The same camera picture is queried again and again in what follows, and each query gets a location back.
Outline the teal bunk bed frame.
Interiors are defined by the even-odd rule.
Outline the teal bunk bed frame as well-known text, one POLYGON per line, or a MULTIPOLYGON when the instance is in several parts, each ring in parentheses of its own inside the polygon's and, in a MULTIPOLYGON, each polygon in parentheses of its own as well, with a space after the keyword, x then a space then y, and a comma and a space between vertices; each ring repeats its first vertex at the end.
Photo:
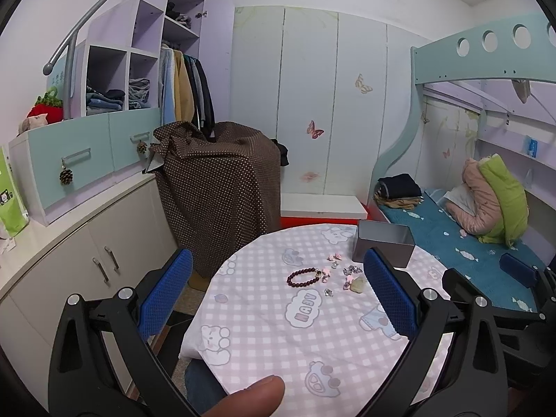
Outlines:
POLYGON ((542 14, 493 21, 411 50, 408 121, 381 154, 378 181, 407 152, 417 135, 424 91, 456 105, 470 96, 474 108, 500 121, 479 122, 479 140, 516 156, 514 172, 526 190, 555 206, 555 34, 542 14), (524 138, 538 141, 537 157, 524 154, 524 138))

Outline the beige lower cabinet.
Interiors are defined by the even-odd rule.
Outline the beige lower cabinet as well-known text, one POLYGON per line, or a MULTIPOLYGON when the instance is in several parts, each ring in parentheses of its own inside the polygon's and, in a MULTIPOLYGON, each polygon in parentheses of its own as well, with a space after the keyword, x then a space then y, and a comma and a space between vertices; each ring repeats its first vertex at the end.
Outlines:
POLYGON ((16 236, 1 257, 1 348, 42 406, 67 298, 105 299, 135 287, 175 249, 155 179, 141 174, 16 236))

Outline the pine cone ornament right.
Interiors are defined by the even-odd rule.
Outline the pine cone ornament right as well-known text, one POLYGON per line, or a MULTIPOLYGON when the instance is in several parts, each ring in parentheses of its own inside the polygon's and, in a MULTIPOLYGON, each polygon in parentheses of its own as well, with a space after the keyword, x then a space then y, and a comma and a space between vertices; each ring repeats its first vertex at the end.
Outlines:
POLYGON ((143 155, 147 152, 148 149, 147 140, 148 140, 148 133, 142 134, 140 137, 138 137, 137 152, 139 155, 143 155))

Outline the hanging clothes row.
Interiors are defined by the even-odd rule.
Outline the hanging clothes row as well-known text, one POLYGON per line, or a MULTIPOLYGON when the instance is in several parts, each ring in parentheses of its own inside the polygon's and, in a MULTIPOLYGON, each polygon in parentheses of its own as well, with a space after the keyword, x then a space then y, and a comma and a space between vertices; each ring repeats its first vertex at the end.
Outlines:
POLYGON ((210 138, 215 113, 201 61, 162 43, 158 77, 161 124, 189 122, 210 138))

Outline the white wardrobe with butterflies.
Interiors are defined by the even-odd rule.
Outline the white wardrobe with butterflies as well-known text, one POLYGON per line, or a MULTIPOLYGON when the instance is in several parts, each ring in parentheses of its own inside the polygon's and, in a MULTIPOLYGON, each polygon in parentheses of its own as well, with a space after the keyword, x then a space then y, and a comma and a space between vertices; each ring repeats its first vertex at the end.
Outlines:
POLYGON ((406 123, 411 51, 425 42, 341 12, 239 7, 230 117, 287 147, 283 192, 365 201, 378 157, 406 123))

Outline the teal drawer unit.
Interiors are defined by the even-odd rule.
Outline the teal drawer unit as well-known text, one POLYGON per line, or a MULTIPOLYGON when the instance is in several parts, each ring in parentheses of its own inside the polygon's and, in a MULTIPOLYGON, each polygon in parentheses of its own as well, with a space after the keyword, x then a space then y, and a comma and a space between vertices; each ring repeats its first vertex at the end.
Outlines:
POLYGON ((146 168, 158 108, 109 112, 26 131, 8 144, 16 186, 31 217, 44 226, 88 199, 146 168), (148 133, 147 152, 137 152, 148 133), (59 181, 61 160, 72 170, 69 186, 59 181))

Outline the red strawberry plush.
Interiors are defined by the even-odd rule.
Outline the red strawberry plush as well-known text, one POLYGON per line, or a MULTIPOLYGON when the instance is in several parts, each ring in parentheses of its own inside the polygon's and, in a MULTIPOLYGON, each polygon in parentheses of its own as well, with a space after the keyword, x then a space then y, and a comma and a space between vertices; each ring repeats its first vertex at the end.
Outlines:
POLYGON ((18 134, 34 128, 63 121, 63 102, 57 97, 57 87, 50 87, 39 96, 26 118, 19 124, 18 134))

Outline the purple stepped shelf unit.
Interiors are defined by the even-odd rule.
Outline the purple stepped shelf unit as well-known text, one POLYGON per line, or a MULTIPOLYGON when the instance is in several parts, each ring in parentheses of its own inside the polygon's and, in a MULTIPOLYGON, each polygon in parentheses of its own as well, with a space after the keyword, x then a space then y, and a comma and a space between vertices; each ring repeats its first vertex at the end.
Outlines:
POLYGON ((93 17, 74 49, 65 118, 86 114, 86 88, 126 91, 132 78, 150 82, 146 109, 123 104, 112 118, 122 124, 159 126, 158 72, 163 42, 197 58, 204 69, 216 121, 229 117, 234 6, 229 0, 123 0, 93 17))

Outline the brown polka dot cloth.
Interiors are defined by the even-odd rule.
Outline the brown polka dot cloth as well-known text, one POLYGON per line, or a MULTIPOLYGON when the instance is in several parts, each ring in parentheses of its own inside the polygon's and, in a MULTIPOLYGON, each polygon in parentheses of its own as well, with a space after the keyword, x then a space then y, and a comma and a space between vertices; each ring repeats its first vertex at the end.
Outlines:
POLYGON ((212 138, 189 122, 156 128, 154 171, 172 235, 211 279, 234 253, 280 228, 281 152, 263 133, 219 122, 212 138))

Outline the pink checkered cartoon tablecloth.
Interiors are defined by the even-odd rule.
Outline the pink checkered cartoon tablecloth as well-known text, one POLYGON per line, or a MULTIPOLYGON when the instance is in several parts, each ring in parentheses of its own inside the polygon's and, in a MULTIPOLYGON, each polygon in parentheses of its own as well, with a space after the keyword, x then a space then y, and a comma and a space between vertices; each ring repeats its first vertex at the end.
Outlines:
POLYGON ((228 393, 282 377, 281 416, 357 414, 408 341, 370 286, 343 289, 343 269, 362 269, 352 260, 355 235, 352 225, 308 225, 243 247, 211 280, 181 356, 202 360, 228 393), (329 262, 336 252, 343 261, 329 262))

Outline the blue patterned mattress cover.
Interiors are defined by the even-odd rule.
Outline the blue patterned mattress cover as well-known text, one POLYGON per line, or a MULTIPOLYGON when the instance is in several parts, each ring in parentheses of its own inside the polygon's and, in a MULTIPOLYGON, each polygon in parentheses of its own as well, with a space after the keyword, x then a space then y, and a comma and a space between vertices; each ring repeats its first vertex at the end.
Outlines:
POLYGON ((530 267, 545 268, 543 261, 522 241, 512 247, 483 244, 463 229, 428 195, 417 207, 393 209, 385 205, 378 208, 395 224, 410 228, 416 245, 428 251, 446 268, 454 268, 474 284, 497 307, 535 312, 532 290, 525 287, 499 266, 503 254, 511 254, 530 267))

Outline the folded dark clothes stack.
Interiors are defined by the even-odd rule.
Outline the folded dark clothes stack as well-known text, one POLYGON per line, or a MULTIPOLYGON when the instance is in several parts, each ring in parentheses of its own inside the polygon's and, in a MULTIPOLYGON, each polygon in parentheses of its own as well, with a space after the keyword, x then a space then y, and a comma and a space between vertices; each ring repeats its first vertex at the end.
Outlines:
POLYGON ((421 204, 423 196, 414 179, 403 173, 380 178, 375 186, 374 199, 389 208, 411 210, 421 204))

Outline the small blue box on shelf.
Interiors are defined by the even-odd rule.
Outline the small blue box on shelf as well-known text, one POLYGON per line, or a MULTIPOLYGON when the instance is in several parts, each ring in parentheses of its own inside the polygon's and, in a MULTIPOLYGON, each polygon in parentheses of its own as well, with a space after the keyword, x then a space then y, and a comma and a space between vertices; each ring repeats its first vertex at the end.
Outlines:
POLYGON ((523 151, 524 154, 527 154, 529 157, 536 158, 538 151, 538 141, 529 136, 525 136, 523 151))

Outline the pink bear charm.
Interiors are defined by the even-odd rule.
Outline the pink bear charm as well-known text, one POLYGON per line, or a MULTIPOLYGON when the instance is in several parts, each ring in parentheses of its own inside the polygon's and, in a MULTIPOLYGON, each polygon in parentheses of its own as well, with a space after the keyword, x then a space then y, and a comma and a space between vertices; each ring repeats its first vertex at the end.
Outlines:
POLYGON ((343 269, 343 273, 344 273, 344 276, 345 276, 343 289, 348 290, 348 289, 351 288, 352 283, 362 273, 362 269, 360 267, 356 267, 355 265, 350 265, 349 267, 345 267, 343 269))

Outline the green paper bag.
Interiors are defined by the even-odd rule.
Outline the green paper bag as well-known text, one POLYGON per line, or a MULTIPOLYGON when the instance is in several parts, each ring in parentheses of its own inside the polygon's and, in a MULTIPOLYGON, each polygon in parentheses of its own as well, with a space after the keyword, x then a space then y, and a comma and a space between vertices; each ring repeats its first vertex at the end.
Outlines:
POLYGON ((0 170, 1 238, 8 239, 18 235, 28 225, 29 216, 15 186, 4 148, 1 148, 0 170))

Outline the pine cone ornament left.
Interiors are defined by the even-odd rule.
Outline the pine cone ornament left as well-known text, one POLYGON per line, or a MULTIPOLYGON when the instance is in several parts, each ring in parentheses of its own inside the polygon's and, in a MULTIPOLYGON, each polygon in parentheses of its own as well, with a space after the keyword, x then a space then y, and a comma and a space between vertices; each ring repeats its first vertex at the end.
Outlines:
POLYGON ((69 186, 74 180, 74 174, 69 169, 64 160, 61 160, 61 172, 59 174, 59 181, 63 186, 69 186))

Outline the folded jeans in shelf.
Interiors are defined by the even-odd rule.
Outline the folded jeans in shelf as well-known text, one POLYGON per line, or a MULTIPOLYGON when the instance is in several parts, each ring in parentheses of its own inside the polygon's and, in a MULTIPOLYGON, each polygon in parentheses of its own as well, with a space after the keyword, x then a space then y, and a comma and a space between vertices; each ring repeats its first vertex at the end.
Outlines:
POLYGON ((151 82, 146 77, 131 78, 128 92, 122 89, 97 91, 90 85, 87 85, 86 114, 96 115, 123 111, 125 100, 128 100, 128 108, 131 110, 150 108, 150 89, 151 82))

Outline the grey metal jewelry box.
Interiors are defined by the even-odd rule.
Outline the grey metal jewelry box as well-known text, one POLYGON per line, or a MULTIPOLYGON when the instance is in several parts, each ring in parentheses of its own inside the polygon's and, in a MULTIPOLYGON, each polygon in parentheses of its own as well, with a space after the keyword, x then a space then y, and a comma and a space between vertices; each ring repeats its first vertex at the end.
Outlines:
POLYGON ((377 248, 393 267, 406 268, 416 242, 409 227, 375 220, 360 220, 352 244, 352 260, 362 263, 371 248, 377 248))

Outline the red upholstered bench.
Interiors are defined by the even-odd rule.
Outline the red upholstered bench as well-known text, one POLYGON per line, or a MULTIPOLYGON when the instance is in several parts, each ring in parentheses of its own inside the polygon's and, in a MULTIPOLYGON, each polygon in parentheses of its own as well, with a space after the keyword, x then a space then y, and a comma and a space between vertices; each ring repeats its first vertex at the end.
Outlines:
POLYGON ((388 222, 388 219, 378 207, 363 205, 357 212, 308 212, 299 215, 282 215, 280 227, 282 229, 289 229, 315 224, 357 225, 360 220, 388 222))

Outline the white pillow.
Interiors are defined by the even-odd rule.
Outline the white pillow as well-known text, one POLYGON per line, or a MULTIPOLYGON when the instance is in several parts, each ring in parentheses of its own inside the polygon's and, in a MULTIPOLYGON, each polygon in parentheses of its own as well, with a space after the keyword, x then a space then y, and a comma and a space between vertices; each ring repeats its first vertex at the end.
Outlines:
POLYGON ((444 194, 443 199, 446 202, 453 203, 469 215, 476 215, 476 205, 473 193, 465 183, 461 183, 459 186, 447 191, 444 194))

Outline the pink bow hair clip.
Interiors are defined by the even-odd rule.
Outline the pink bow hair clip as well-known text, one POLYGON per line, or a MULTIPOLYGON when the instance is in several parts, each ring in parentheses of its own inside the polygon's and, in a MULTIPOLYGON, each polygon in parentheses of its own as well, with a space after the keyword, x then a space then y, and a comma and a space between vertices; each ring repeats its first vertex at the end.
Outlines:
POLYGON ((329 262, 342 262, 343 261, 343 256, 339 252, 336 252, 334 254, 330 254, 327 257, 327 260, 329 262))

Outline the white board on bench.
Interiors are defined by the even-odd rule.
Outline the white board on bench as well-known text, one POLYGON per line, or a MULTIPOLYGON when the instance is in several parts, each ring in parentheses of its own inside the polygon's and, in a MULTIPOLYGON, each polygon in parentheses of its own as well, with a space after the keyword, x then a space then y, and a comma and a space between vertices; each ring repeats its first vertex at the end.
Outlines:
POLYGON ((288 218, 366 219, 368 213, 355 196, 281 194, 281 215, 288 218))

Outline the pine cone ornament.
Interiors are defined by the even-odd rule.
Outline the pine cone ornament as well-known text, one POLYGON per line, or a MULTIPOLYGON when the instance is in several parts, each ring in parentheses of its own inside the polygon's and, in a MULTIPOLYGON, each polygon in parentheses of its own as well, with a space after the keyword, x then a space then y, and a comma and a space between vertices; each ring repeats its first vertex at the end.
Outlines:
POLYGON ((59 181, 63 186, 69 186, 74 180, 74 174, 69 169, 64 160, 61 160, 61 172, 59 174, 59 181))
POLYGON ((148 140, 148 133, 142 134, 140 137, 138 137, 137 152, 139 155, 143 155, 147 152, 148 149, 147 140, 148 140))

